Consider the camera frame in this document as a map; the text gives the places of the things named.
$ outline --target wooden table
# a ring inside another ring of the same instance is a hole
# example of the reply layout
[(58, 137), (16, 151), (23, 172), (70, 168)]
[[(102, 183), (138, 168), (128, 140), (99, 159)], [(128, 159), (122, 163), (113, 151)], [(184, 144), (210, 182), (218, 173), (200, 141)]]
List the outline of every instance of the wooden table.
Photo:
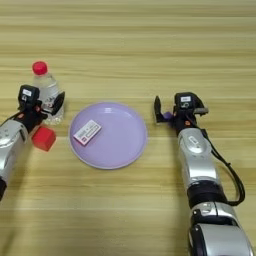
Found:
[[(36, 60), (48, 62), (67, 104), (52, 150), (29, 142), (19, 158), (0, 205), (0, 255), (187, 255), (177, 139), (152, 115), (155, 95), (170, 110), (181, 91), (210, 108), (199, 122), (244, 181), (236, 212), (256, 247), (255, 17), (249, 0), (2, 0), (1, 121)], [(93, 169), (69, 147), (72, 118), (102, 100), (133, 107), (149, 132), (143, 156), (117, 171)]]

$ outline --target purple plate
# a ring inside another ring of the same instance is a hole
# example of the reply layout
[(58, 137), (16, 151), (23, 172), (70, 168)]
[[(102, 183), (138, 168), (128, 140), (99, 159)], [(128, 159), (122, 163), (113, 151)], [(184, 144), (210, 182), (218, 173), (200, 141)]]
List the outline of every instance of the purple plate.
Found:
[[(82, 146), (73, 135), (90, 120), (102, 128)], [(147, 128), (133, 109), (118, 103), (98, 103), (83, 109), (73, 119), (69, 140), (73, 152), (83, 162), (100, 169), (117, 169), (142, 154), (147, 143)]]

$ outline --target red block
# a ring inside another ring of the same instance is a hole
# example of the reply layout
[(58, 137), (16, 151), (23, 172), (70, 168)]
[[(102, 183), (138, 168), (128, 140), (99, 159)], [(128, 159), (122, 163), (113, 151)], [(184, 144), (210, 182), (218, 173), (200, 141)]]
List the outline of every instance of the red block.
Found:
[(44, 151), (49, 151), (55, 140), (55, 132), (46, 127), (39, 127), (32, 137), (34, 146)]

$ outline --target small box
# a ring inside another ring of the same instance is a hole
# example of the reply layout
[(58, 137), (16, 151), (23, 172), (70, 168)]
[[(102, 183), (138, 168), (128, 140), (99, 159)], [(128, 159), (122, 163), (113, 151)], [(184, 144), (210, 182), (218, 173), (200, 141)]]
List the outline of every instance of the small box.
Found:
[(39, 127), (32, 137), (32, 141), (35, 147), (44, 151), (49, 151), (53, 143), (56, 140), (56, 134), (53, 130), (46, 127)]
[(90, 120), (73, 137), (83, 146), (85, 146), (101, 129), (101, 126), (95, 121)]

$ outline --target red bottle cap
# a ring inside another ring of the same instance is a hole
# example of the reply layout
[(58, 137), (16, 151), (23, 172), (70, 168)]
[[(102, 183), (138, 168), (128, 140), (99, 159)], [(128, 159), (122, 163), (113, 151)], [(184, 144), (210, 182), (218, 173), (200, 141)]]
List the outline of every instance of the red bottle cap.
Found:
[(43, 61), (37, 61), (33, 64), (32, 69), (34, 71), (34, 73), (38, 76), (40, 75), (44, 75), (47, 73), (48, 69), (47, 69), (47, 65), (45, 62)]

